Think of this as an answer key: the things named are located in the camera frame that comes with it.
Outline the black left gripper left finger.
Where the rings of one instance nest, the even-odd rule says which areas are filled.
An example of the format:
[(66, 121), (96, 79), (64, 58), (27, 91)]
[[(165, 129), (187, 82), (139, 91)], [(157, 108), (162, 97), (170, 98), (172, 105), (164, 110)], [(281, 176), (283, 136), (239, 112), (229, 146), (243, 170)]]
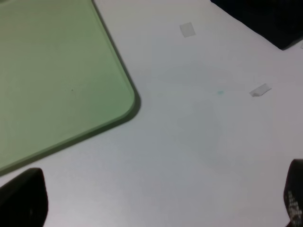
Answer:
[(42, 169), (30, 168), (0, 188), (2, 227), (42, 227), (48, 214), (48, 195)]

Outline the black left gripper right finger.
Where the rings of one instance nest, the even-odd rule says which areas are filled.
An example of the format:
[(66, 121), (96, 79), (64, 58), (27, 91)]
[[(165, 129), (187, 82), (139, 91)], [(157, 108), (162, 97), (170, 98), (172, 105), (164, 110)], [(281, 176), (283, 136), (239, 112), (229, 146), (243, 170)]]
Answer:
[(294, 159), (288, 169), (284, 203), (289, 216), (287, 227), (303, 226), (303, 160)]

